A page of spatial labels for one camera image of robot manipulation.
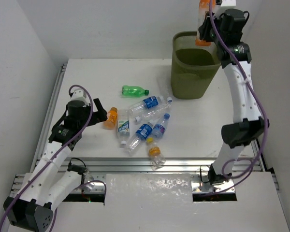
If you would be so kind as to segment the small orange juice bottle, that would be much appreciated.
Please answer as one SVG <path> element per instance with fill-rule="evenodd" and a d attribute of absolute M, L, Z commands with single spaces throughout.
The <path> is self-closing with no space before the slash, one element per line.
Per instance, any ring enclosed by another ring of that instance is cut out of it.
<path fill-rule="evenodd" d="M 117 108 L 112 107 L 107 113 L 107 120 L 104 121 L 103 126 L 105 129 L 112 130 L 115 128 L 117 121 Z"/>

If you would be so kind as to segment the clear bottle green-blue label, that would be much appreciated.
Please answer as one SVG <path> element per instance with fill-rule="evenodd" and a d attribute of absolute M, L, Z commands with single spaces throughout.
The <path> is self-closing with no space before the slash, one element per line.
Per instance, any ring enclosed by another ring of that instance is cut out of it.
<path fill-rule="evenodd" d="M 127 110 L 118 111 L 117 137 L 120 147 L 124 147 L 130 138 L 130 116 Z"/>

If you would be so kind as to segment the orange bottle white label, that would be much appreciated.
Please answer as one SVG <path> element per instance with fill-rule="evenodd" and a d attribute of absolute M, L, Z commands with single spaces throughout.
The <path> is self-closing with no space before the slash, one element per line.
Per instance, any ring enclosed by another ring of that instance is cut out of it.
<path fill-rule="evenodd" d="M 210 0 L 200 0 L 199 1 L 199 12 L 198 12 L 198 28 L 202 26 L 206 18 L 206 14 L 209 12 Z M 206 42 L 200 39 L 200 33 L 197 31 L 196 41 L 197 46 L 209 47 L 210 42 Z"/>

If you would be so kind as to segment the clear bottle dark blue label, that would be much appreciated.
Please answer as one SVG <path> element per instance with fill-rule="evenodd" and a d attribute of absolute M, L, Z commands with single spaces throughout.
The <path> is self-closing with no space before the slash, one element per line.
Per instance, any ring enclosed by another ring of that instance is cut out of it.
<path fill-rule="evenodd" d="M 144 123 L 128 140 L 125 146 L 125 152 L 128 154 L 129 157 L 132 157 L 140 148 L 140 146 L 146 141 L 146 139 L 152 133 L 153 127 L 154 127 L 153 120 Z"/>

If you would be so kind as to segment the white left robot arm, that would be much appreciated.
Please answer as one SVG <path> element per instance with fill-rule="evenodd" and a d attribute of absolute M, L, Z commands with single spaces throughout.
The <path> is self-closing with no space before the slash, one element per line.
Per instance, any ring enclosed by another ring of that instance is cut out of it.
<path fill-rule="evenodd" d="M 27 183 L 3 204 L 11 225 L 32 232 L 50 229 L 58 205 L 71 191 L 84 186 L 87 173 L 86 167 L 71 165 L 63 177 L 53 183 L 59 168 L 85 128 L 106 119 L 107 112 L 98 98 L 71 97 L 63 115 L 52 127 L 43 155 Z"/>

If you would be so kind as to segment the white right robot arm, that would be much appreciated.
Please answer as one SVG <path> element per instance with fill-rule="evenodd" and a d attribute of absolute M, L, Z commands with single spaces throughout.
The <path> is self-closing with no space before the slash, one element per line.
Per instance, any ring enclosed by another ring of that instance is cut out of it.
<path fill-rule="evenodd" d="M 218 17 L 209 11 L 198 29 L 201 40 L 213 42 L 217 47 L 233 103 L 233 123 L 222 126 L 223 145 L 207 174 L 210 185 L 228 181 L 240 153 L 269 127 L 252 86 L 250 47 L 241 40 L 248 18 L 248 11 L 238 9 L 227 9 Z"/>

